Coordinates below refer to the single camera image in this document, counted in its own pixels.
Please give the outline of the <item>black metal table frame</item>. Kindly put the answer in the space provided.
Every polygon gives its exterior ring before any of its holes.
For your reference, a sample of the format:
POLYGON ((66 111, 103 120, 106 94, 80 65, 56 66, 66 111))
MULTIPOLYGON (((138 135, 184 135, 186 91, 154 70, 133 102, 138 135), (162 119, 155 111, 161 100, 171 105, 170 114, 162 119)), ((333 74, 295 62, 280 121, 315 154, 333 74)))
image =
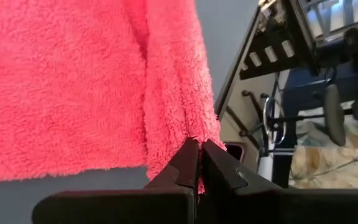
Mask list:
MULTIPOLYGON (((310 31, 308 20, 305 16, 303 6, 299 2, 299 0, 276 0, 276 1, 283 6, 284 18, 286 19, 284 25, 280 29, 286 28, 291 32, 297 30, 297 32, 303 34, 304 37, 310 38, 314 41, 314 36, 310 31)), ((246 53, 248 52, 248 49, 256 33, 257 25, 260 21, 260 16, 262 15, 260 6, 253 4, 250 7, 250 9, 251 9, 251 18, 242 20, 242 25, 246 26, 246 31, 244 33, 242 42, 239 45, 232 66, 226 75, 225 80, 218 83, 217 76, 213 74, 213 90, 214 93, 216 94, 216 96, 214 97, 214 110, 219 119, 221 119, 221 117, 226 111, 229 98, 234 89, 233 86, 234 81, 240 79, 239 73, 242 68, 243 60, 246 57, 246 53)), ((308 70, 314 76, 317 76, 319 74, 319 65, 315 59, 315 49, 314 49, 314 67, 308 68, 308 70)))

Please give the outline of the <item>pink terry towel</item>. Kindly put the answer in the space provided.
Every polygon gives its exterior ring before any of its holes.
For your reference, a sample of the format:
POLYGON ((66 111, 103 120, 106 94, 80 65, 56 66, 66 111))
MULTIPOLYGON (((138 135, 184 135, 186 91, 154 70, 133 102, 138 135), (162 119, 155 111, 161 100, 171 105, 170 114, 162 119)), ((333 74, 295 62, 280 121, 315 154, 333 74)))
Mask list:
POLYGON ((194 0, 0 0, 0 182, 220 143, 194 0))

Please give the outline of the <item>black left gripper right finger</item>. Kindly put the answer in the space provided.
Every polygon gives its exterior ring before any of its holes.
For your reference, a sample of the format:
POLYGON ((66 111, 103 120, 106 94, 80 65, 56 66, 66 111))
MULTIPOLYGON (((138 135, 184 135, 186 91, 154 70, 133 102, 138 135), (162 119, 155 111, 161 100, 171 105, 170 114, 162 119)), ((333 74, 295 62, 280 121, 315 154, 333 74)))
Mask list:
POLYGON ((358 224, 358 190, 283 189, 212 141, 201 157, 199 224, 358 224))

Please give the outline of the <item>wooden table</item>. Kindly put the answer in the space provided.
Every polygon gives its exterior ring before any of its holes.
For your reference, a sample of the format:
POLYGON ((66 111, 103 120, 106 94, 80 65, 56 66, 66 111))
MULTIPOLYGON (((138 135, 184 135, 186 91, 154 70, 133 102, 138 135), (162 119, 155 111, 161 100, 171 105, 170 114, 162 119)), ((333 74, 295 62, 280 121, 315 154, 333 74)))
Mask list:
POLYGON ((240 80, 235 75, 233 81, 229 81, 256 7, 257 0, 214 0, 205 6, 197 0, 213 78, 214 105, 226 100, 226 105, 248 129, 257 125, 258 117, 251 100, 242 97, 241 92, 248 90, 259 95, 270 91, 275 80, 273 75, 248 80, 240 80))

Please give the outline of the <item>blue bin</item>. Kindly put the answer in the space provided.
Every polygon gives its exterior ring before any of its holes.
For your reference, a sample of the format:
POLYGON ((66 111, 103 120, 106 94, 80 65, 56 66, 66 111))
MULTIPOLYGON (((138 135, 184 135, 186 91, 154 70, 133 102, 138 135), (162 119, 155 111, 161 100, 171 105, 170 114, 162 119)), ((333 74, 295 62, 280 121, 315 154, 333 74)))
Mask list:
MULTIPOLYGON (((321 107, 321 97, 326 87, 325 78, 332 75, 332 70, 319 77, 312 77, 305 68, 290 70, 283 89, 283 109, 286 112, 297 112, 321 107)), ((352 62, 340 64, 334 83, 338 87, 342 102, 354 100, 358 91, 358 67, 352 62)))

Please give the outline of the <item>blue-grey table mat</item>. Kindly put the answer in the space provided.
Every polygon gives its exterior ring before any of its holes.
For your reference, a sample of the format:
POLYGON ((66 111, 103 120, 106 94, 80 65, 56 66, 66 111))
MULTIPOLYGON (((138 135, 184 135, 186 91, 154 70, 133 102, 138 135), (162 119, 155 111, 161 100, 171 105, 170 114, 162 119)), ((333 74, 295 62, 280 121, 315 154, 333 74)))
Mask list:
MULTIPOLYGON (((197 0, 222 116, 258 14, 257 0, 197 0)), ((71 177, 0 184, 0 224, 214 223, 214 200, 196 191, 200 164, 218 147, 187 139, 150 183, 141 168, 88 171, 71 177)))

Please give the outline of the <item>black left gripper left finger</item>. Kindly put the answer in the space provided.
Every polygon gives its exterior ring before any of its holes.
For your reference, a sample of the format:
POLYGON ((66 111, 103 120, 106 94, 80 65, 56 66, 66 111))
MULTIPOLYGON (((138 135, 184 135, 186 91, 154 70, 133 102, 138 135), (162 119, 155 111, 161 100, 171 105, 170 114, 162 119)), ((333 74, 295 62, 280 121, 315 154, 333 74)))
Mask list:
POLYGON ((33 224, 195 224, 199 146, 187 139, 143 189, 66 191, 32 211, 33 224))

